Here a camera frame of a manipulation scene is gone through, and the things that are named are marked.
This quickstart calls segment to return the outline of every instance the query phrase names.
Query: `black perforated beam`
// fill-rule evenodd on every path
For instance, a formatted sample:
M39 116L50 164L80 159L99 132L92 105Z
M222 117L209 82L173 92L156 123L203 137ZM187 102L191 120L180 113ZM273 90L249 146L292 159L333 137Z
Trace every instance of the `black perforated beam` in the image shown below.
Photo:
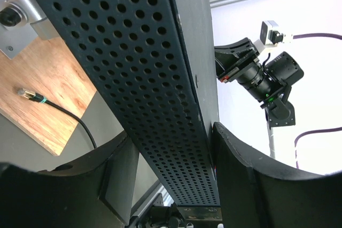
M218 206L209 0L37 0L181 206Z

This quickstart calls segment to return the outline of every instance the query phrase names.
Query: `cable connector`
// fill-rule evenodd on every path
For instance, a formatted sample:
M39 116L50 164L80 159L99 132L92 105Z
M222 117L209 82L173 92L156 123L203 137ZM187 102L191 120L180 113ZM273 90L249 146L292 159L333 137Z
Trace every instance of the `cable connector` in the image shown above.
M37 103L43 104L44 102L46 102L45 96L41 95L40 93L36 93L34 91L27 90L24 88L19 89L17 94L19 96L25 97L26 99L29 99L31 101L35 101Z

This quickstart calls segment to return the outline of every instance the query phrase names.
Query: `black cable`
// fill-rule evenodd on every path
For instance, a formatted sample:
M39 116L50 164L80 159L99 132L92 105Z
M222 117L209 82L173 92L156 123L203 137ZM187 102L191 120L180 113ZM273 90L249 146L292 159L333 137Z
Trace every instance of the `black cable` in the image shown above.
M332 34L332 33L309 33L309 34L301 34L293 36L294 40L300 38L308 38L308 37L331 37L337 40L342 40L342 35Z
M47 98L45 96L41 95L40 93L21 88L18 90L18 95L25 97L26 99L29 99L30 101L35 101L35 102L41 103L41 104L48 104L48 105L52 106L53 108L56 108L57 110L64 112L65 114L69 115L73 119L77 120L78 123L81 124L83 126L83 128L85 129L85 131L87 132L94 149L97 148L96 142L95 142L93 136L91 135L89 129L87 128L86 124L79 117L77 117L75 114L73 114L70 111L67 111L66 109L60 107L59 105L47 100Z
M332 34L332 33L309 33L309 34L301 34L293 36L294 40L301 39L301 38L309 38L309 37L330 37L335 38L337 40L342 40L342 35ZM296 167L299 168L298 160L297 160L297 143L300 138L307 135L312 135L314 133L331 133L331 132L338 132L342 131L342 127L340 128L330 128L330 129L318 129L318 130L311 130L301 133L299 136L296 137L294 140L294 151L296 153Z
M269 58L271 58L271 53L268 53L267 59L265 61L263 61L263 63L262 63L262 68L263 68L264 71L266 71L265 65L268 62Z
M339 131L342 131L342 127L311 130L311 131L306 131L304 133L301 133L299 136L297 136L296 139L294 140L295 153L296 153L296 167L299 168L298 160L297 160L297 143L300 138L302 138L303 136L312 135L314 133L331 133L331 132L339 132Z
M86 124L79 117L77 117L75 114L71 113L70 111L67 111L66 109L60 107L59 105L57 105L57 104L55 104L55 103L53 103L53 102L51 102L49 100L46 100L45 103L50 105L50 106L52 106L53 108L56 108L57 110L59 110L61 112L64 112L65 114L69 115L73 119L77 120L78 123L81 124L81 126L83 126L84 130L88 134L94 149L97 148L96 142L95 142L93 136L91 135L89 129L87 128Z

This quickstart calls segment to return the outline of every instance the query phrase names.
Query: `black knob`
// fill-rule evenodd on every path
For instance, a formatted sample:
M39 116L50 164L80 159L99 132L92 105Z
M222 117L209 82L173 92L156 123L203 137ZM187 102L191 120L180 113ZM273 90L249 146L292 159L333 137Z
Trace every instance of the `black knob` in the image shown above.
M21 22L20 15L10 7L6 7L0 12L0 23L7 27L14 27Z

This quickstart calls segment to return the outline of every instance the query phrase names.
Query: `camera lens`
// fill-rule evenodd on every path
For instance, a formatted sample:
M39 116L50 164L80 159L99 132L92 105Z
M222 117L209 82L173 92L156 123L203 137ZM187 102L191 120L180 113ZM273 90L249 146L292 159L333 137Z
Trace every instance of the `camera lens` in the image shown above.
M253 64L237 81L259 102L264 101L276 87L276 83L263 73L259 63Z

